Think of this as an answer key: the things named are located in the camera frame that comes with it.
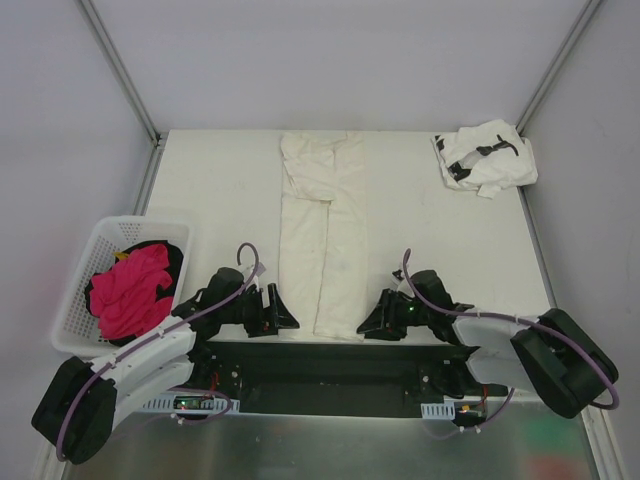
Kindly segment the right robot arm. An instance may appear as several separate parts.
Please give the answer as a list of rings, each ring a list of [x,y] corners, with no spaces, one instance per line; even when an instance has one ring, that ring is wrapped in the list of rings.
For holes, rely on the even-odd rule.
[[[367,339],[399,341],[411,327],[470,348],[467,359],[450,369],[451,385],[461,394],[484,384],[524,390],[568,419],[596,406],[603,393],[611,395],[608,408],[619,404],[617,367],[562,309],[533,318],[486,316],[454,301],[435,271],[422,270],[383,290],[357,331]]]

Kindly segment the cream white t shirt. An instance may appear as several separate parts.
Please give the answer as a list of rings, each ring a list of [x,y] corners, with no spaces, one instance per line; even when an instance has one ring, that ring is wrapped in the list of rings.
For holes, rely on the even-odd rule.
[[[364,138],[287,132],[280,148],[279,287],[300,324],[290,336],[361,342],[368,282]]]

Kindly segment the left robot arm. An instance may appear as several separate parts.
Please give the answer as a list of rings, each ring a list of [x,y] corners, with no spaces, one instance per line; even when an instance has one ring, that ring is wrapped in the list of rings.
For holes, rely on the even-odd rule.
[[[240,325],[250,338],[300,326],[275,284],[261,289],[255,276],[222,267],[148,333],[101,357],[63,362],[32,427],[62,460],[86,462],[146,402],[175,387],[204,387],[212,369],[207,343],[224,325]]]

